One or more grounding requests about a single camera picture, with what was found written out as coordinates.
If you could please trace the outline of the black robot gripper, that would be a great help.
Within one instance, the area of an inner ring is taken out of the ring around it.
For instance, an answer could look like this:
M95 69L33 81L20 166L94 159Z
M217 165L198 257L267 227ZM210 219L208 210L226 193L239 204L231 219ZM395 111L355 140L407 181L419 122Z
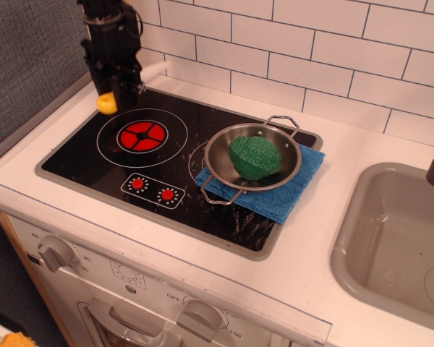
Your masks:
M137 12L125 1L81 1L89 38L81 42L99 95L113 91L118 111L136 106L141 90Z

